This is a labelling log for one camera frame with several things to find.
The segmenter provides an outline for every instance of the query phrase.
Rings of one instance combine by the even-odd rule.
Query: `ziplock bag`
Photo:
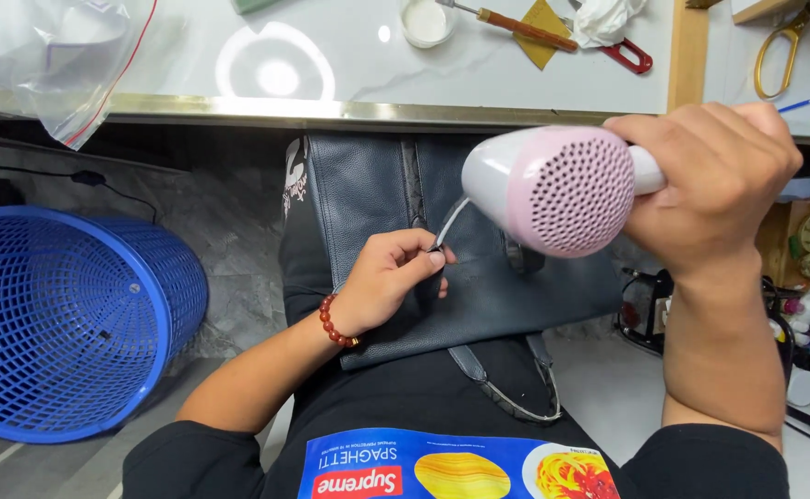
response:
[[[109,112],[158,0],[0,0],[0,91],[78,150]],[[7,113],[0,102],[0,112]]]

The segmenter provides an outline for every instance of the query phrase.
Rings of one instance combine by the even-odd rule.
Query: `hand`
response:
[[[354,337],[386,323],[399,310],[405,295],[441,269],[454,264],[455,254],[427,253],[436,236],[423,229],[377,233],[367,238],[359,259],[331,306],[331,319],[341,335]],[[442,277],[439,298],[448,294]]]
[[[605,128],[647,149],[666,176],[663,190],[635,199],[625,230],[677,282],[758,272],[759,224],[802,165],[773,106],[684,106],[663,117],[612,118]]]

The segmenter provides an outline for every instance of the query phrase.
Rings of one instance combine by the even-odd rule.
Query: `blue plastic basket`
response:
[[[159,226],[0,208],[0,437],[56,443],[117,425],[207,301],[198,259]]]

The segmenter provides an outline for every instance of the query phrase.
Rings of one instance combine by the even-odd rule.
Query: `forearm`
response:
[[[755,250],[676,283],[666,324],[664,425],[688,411],[778,437],[785,384]],[[770,439],[776,445],[777,438]]]
[[[260,432],[300,383],[340,351],[319,312],[227,362],[189,395],[177,421]]]

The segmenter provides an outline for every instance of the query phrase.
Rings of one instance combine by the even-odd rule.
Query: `yellow pasta graphic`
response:
[[[537,488],[547,499],[620,499],[599,454],[556,452],[537,466]]]
[[[510,493],[510,477],[470,452],[423,456],[414,464],[414,475],[436,499],[500,499]]]

